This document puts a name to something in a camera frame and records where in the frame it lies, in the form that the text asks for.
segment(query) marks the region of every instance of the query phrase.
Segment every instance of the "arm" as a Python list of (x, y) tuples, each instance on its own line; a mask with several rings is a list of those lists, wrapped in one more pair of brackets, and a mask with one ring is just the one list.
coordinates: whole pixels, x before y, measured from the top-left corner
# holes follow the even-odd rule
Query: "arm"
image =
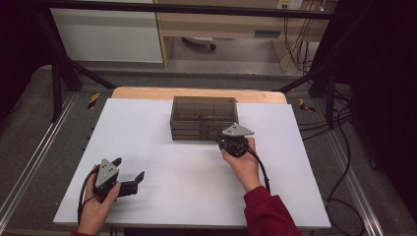
[[(249, 147), (255, 150), (255, 139), (247, 139)], [(301, 235), (280, 197), (271, 196), (261, 185), (256, 159), (248, 152), (240, 158), (231, 156), (225, 150), (221, 153), (246, 190), (245, 216), (249, 235)]]
[(95, 174), (91, 175), (87, 182), (84, 209), (78, 232), (72, 233), (71, 236), (98, 235), (104, 225), (108, 213), (110, 212), (111, 205), (117, 200), (117, 196), (119, 195), (120, 183), (117, 183), (101, 204), (96, 198), (93, 197), (94, 176)]

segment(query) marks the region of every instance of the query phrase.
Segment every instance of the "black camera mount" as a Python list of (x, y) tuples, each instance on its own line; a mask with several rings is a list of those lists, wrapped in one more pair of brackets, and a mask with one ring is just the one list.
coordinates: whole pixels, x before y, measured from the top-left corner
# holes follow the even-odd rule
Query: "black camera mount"
[[(122, 162), (119, 157), (112, 162), (106, 159), (101, 160), (98, 166), (98, 173), (94, 179), (94, 194), (98, 197), (100, 202), (104, 201), (110, 190), (117, 183), (119, 175), (119, 168), (117, 166)], [(138, 185), (144, 180), (145, 171), (140, 173), (134, 181), (121, 182), (119, 196), (117, 198), (136, 195), (138, 193)]]
[(218, 147), (226, 150), (234, 157), (242, 157), (249, 148), (247, 135), (255, 134), (253, 131), (239, 125), (233, 124), (226, 130), (222, 131), (217, 139)]

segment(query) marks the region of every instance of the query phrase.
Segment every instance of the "metal rail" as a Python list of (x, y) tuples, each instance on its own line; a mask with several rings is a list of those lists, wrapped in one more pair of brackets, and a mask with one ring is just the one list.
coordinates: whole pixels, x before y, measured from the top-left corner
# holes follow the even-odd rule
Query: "metal rail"
[[(322, 120), (325, 120), (325, 108), (319, 102), (314, 99), (315, 107), (318, 110), (318, 113)], [(331, 146), (333, 148), (336, 161), (338, 162), (340, 169), (342, 171), (346, 168), (347, 163), (347, 155), (344, 151), (342, 144), (339, 141), (334, 130), (328, 131), (328, 137), (331, 142)], [(350, 167), (349, 171), (347, 172), (345, 182), (347, 187), (349, 188), (350, 194), (352, 195), (353, 201), (355, 202), (358, 211), (361, 213), (365, 227), (368, 231), (370, 236), (384, 236), (383, 228), (380, 226), (378, 219), (372, 209), (370, 202), (363, 190), (358, 177), (356, 177), (355, 172), (353, 171), (352, 167)]]
[(7, 223), (12, 217), (15, 209), (17, 208), (19, 202), (27, 190), (30, 181), (32, 180), (34, 174), (36, 173), (40, 163), (43, 158), (46, 156), (46, 153), (49, 150), (49, 147), (52, 145), (56, 135), (58, 134), (62, 124), (64, 123), (70, 109), (72, 107), (73, 101), (76, 97), (75, 93), (69, 95), (64, 103), (63, 111), (56, 122), (52, 123), (49, 126), (49, 129), (46, 131), (39, 145), (37, 146), (36, 151), (30, 158), (25, 170), (22, 172), (19, 180), (16, 182), (6, 201), (0, 208), (0, 235), (3, 234)]

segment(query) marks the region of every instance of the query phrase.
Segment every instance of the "gray floor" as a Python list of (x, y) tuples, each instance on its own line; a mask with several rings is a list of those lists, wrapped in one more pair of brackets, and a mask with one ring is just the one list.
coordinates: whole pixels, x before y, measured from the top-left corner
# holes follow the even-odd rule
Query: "gray floor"
[[(280, 69), (276, 64), (278, 60), (272, 53), (270, 43), (233, 39), (217, 40), (216, 44), (217, 49), (212, 52), (204, 46), (183, 42), (177, 38), (174, 41), (169, 69), (163, 69), (160, 65), (141, 65), (141, 68), (134, 65), (136, 68), (132, 70), (132, 65), (128, 65), (123, 69), (117, 67), (111, 72), (99, 68), (97, 73), (118, 85), (142, 87), (270, 90), (278, 89), (296, 79), (296, 77), (283, 77), (279, 73)], [(74, 105), (10, 218), (6, 232), (19, 231), (21, 235), (25, 235), (23, 232), (33, 235), (33, 231), (40, 231), (46, 235), (47, 232), (52, 231), (51, 234), (54, 235), (58, 232), (74, 230), (74, 228), (55, 225), (52, 219), (58, 208), (57, 202), (64, 196), (83, 155), (83, 148), (89, 142), (91, 128), (95, 126), (105, 98), (111, 95), (111, 90), (100, 88), (88, 79), (83, 78), (83, 82), (86, 85), (81, 92), (74, 93)], [(308, 88), (309, 85), (306, 84), (287, 94), (288, 102), (293, 105), (294, 114), (299, 123), (321, 121), (318, 112), (299, 108), (299, 98), (304, 98), (308, 106), (316, 106), (324, 101), (311, 99), (306, 93)], [(94, 109), (87, 109), (92, 94), (98, 90), (101, 94), (96, 106)], [(0, 170), (0, 202), (2, 204), (6, 202), (9, 193), (51, 124), (51, 117), (50, 72), (39, 70), (33, 75), (31, 83), (22, 96), (20, 108), (0, 124), (0, 155), (3, 166), (7, 167)], [(371, 168), (370, 159), (356, 131), (355, 124), (346, 123), (343, 128), (352, 149), (352, 168), (385, 234), (417, 235), (415, 222), (386, 174)], [(303, 132), (302, 136), (308, 137), (315, 132)], [(305, 147), (319, 189), (325, 197), (341, 174), (331, 141), (328, 135), (324, 134), (306, 141)], [(355, 206), (345, 182), (335, 192), (335, 196)], [(331, 205), (330, 214), (344, 230), (350, 233), (359, 231), (360, 223), (357, 217), (345, 206)], [(142, 230), (141, 233), (154, 235), (149, 230)], [(341, 235), (335, 228), (314, 233), (315, 235)]]

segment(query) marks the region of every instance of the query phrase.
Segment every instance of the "black wire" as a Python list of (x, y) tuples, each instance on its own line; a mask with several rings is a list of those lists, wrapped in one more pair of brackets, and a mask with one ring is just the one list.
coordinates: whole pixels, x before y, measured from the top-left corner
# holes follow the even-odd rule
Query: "black wire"
[[(310, 9), (313, 7), (315, 0), (312, 1), (312, 3), (310, 4)], [(289, 41), (288, 41), (288, 18), (284, 18), (284, 43), (285, 43), (285, 47), (287, 49), (288, 54), (290, 55), (291, 61), (294, 64), (294, 66), (296, 67), (296, 69), (298, 71), (302, 71), (303, 75), (304, 75), (304, 70), (303, 70), (303, 66), (302, 63), (300, 63), (300, 55), (301, 55), (301, 47), (302, 47), (302, 43), (303, 43), (303, 39), (306, 36), (306, 34), (310, 31), (311, 26), (313, 25), (314, 20), (313, 19), (309, 19), (309, 20), (304, 20), (303, 26), (300, 29), (300, 32), (298, 33), (297, 38), (295, 39), (295, 41), (290, 45)], [(297, 43), (299, 41), (299, 39), (301, 38), (301, 45), (298, 46), (297, 48), (297, 55), (296, 58), (294, 57), (294, 55), (292, 54), (292, 49), (291, 46), (295, 45), (297, 46)]]
[(255, 153), (255, 151), (251, 147), (245, 147), (243, 145), (239, 145), (239, 144), (236, 144), (236, 143), (233, 143), (233, 142), (227, 142), (227, 144), (228, 145), (234, 145), (234, 146), (237, 146), (239, 148), (243, 148), (245, 151), (247, 151), (248, 153), (250, 153), (257, 160), (257, 162), (260, 164), (262, 173), (264, 175), (265, 188), (270, 193), (269, 178), (267, 176), (267, 171), (265, 170), (264, 164), (261, 162), (261, 159)]
[(337, 123), (338, 123), (338, 128), (339, 128), (339, 130), (340, 130), (340, 133), (341, 133), (341, 135), (342, 135), (342, 137), (344, 138), (344, 141), (345, 141), (345, 145), (346, 145), (346, 151), (347, 151), (347, 163), (346, 163), (346, 167), (345, 167), (345, 169), (344, 169), (344, 171), (343, 171), (343, 173), (342, 173), (342, 175), (340, 176), (340, 178), (337, 180), (337, 182), (336, 182), (336, 184), (334, 185), (334, 187), (331, 189), (331, 191), (330, 191), (330, 194), (328, 195), (328, 198), (327, 198), (327, 202), (328, 203), (330, 203), (330, 202), (337, 202), (337, 203), (340, 203), (340, 204), (343, 204), (343, 205), (345, 205), (345, 206), (347, 206), (347, 207), (349, 207), (350, 209), (352, 209), (353, 211), (354, 211), (354, 213), (356, 214), (356, 215), (358, 215), (358, 217), (359, 217), (359, 219), (361, 220), (361, 231), (359, 232), (359, 234), (350, 234), (350, 233), (347, 233), (346, 231), (344, 231), (344, 230), (342, 230), (335, 222), (334, 222), (334, 220), (332, 220), (332, 218), (331, 218), (331, 215), (328, 213), (328, 218), (329, 218), (329, 220), (330, 220), (330, 222), (331, 222), (331, 224), (338, 230), (338, 231), (340, 231), (341, 233), (343, 233), (344, 235), (346, 235), (346, 236), (357, 236), (357, 235), (363, 235), (364, 234), (364, 232), (365, 232), (365, 223), (364, 223), (364, 220), (363, 220), (363, 218), (362, 218), (362, 215), (359, 213), (359, 211), (357, 210), (357, 209), (355, 209), (353, 206), (351, 206), (350, 204), (348, 204), (348, 203), (346, 203), (346, 202), (344, 202), (344, 201), (342, 201), (342, 200), (339, 200), (339, 199), (335, 199), (335, 198), (332, 198), (332, 196), (333, 196), (333, 194), (334, 194), (334, 192), (336, 191), (336, 189), (339, 187), (339, 185), (340, 185), (340, 183), (343, 181), (343, 179), (346, 177), (346, 175), (347, 175), (347, 173), (349, 172), (349, 169), (350, 169), (350, 163), (351, 163), (351, 150), (350, 150), (350, 145), (349, 145), (349, 142), (347, 141), (347, 138), (346, 138), (346, 135), (344, 134), (344, 131), (343, 131), (343, 129), (341, 128), (341, 125), (342, 125), (342, 123), (341, 123), (341, 121), (340, 121), (340, 114), (341, 114), (341, 112), (342, 111), (344, 111), (345, 109), (348, 109), (348, 107), (344, 107), (343, 109), (341, 109), (338, 113), (337, 113)]
[(307, 59), (309, 58), (309, 45), (310, 45), (310, 42), (306, 42), (306, 49), (305, 49), (305, 52), (304, 52), (304, 60), (303, 60), (303, 76), (305, 75), (305, 74), (307, 74), (308, 73), (308, 71), (307, 71)]
[(320, 132), (318, 132), (318, 133), (316, 133), (316, 134), (314, 134), (314, 135), (312, 135), (312, 136), (310, 136), (310, 137), (304, 138), (304, 139), (303, 139), (303, 141), (310, 140), (311, 138), (314, 138), (314, 137), (316, 137), (316, 136), (318, 136), (318, 135), (322, 135), (322, 134), (326, 133), (327, 131), (333, 130), (333, 129), (334, 129), (334, 128), (336, 128), (336, 127), (340, 127), (340, 125), (341, 125), (341, 124), (344, 124), (344, 123), (345, 123), (346, 121), (348, 121), (348, 120), (349, 120), (349, 119), (345, 119), (345, 120), (343, 120), (340, 124), (338, 124), (338, 125), (336, 125), (336, 126), (333, 126), (333, 127), (328, 127), (327, 129), (322, 130), (322, 131), (320, 131)]
[(265, 167), (263, 163), (261, 162), (261, 159), (258, 157), (258, 155), (255, 153), (255, 151), (251, 147), (248, 147), (247, 152), (250, 153), (260, 164), (262, 173), (264, 174), (265, 188), (270, 193), (269, 178), (267, 176), (267, 171), (265, 170)]
[(84, 183), (83, 183), (83, 187), (81, 188), (81, 192), (80, 192), (80, 198), (79, 198), (79, 207), (78, 207), (78, 211), (77, 211), (77, 213), (78, 213), (78, 217), (77, 217), (77, 219), (78, 219), (78, 222), (79, 222), (79, 224), (80, 224), (80, 220), (81, 220), (81, 215), (83, 214), (83, 207), (84, 207), (84, 204), (86, 203), (86, 202), (88, 202), (89, 200), (91, 200), (91, 198), (93, 198), (93, 197), (91, 197), (91, 198), (89, 198), (88, 200), (86, 200), (85, 202), (83, 202), (83, 199), (84, 199), (84, 192), (85, 192), (85, 190), (86, 190), (86, 185), (87, 185), (87, 182), (89, 181), (89, 177), (91, 177), (91, 175), (93, 175), (94, 173), (96, 173), (98, 171), (98, 166), (96, 166), (90, 173), (89, 173), (89, 175), (87, 176), (87, 178), (84, 180)]
[[(348, 119), (348, 118), (350, 118), (350, 113), (345, 113), (345, 115), (343, 115), (343, 117), (341, 117), (341, 119), (343, 119), (343, 120)], [(328, 123), (327, 123), (327, 121), (318, 121), (318, 122), (314, 122), (314, 123), (310, 123), (310, 124), (300, 123), (300, 124), (297, 124), (297, 125), (299, 125), (299, 126), (319, 125), (319, 126), (315, 126), (315, 127), (300, 129), (300, 132), (303, 132), (303, 131), (309, 131), (309, 130), (317, 130), (317, 129), (320, 129), (322, 127), (326, 127), (326, 126), (328, 126)]]

